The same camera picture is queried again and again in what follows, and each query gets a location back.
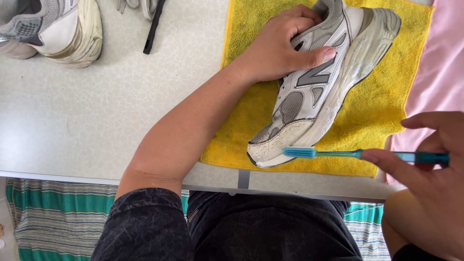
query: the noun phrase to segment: pink cloth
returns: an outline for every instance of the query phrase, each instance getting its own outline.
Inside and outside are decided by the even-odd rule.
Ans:
[[[408,116],[425,111],[464,111],[463,0],[435,0],[427,43],[406,102]],[[433,130],[408,130],[392,136],[394,151],[415,151]],[[388,184],[398,184],[387,175]]]

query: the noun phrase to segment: sleeve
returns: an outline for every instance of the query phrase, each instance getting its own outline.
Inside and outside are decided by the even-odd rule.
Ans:
[[[427,253],[426,251],[420,249],[416,245],[409,244],[402,247],[396,254],[393,256],[392,261],[445,261],[432,254]]]
[[[180,198],[148,188],[118,198],[93,252],[92,261],[193,260],[194,246]]]

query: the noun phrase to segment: shoe sole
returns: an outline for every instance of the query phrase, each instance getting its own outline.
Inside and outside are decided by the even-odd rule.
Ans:
[[[37,50],[34,47],[15,40],[10,40],[6,45],[0,47],[0,55],[18,60],[29,59],[36,54]]]
[[[340,75],[334,84],[338,88],[330,90],[314,123],[291,146],[307,147],[308,144],[314,146],[332,126],[347,93],[373,71],[390,49],[393,40],[400,31],[400,17],[390,9],[375,8],[370,10],[373,11],[372,22],[353,40],[349,47]],[[271,168],[293,159],[295,158],[280,154],[267,161],[252,161],[252,163],[260,168]]]
[[[82,69],[100,58],[103,45],[102,20],[95,0],[79,0],[76,33],[59,53],[45,55],[68,69]]]

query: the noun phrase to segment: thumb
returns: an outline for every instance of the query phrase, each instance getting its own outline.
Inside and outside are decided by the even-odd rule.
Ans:
[[[384,172],[392,175],[411,191],[424,188],[427,172],[422,171],[400,159],[388,150],[368,149],[361,153],[361,159],[374,163]]]
[[[316,68],[335,57],[336,51],[330,46],[322,46],[307,52],[295,52],[294,71]]]

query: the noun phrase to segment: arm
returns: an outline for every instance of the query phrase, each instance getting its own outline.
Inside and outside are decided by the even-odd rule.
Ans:
[[[363,159],[408,187],[385,203],[382,230],[390,255],[414,244],[446,260],[464,260],[464,113],[420,113],[401,124],[436,130],[417,151],[447,151],[450,164],[434,170],[433,165],[412,166],[386,150],[363,152]]]
[[[180,195],[182,180],[251,85],[334,57],[328,46],[297,52],[290,44],[293,36],[321,21],[303,5],[270,19],[243,54],[151,128],[122,176],[116,199],[143,188],[165,188]]]

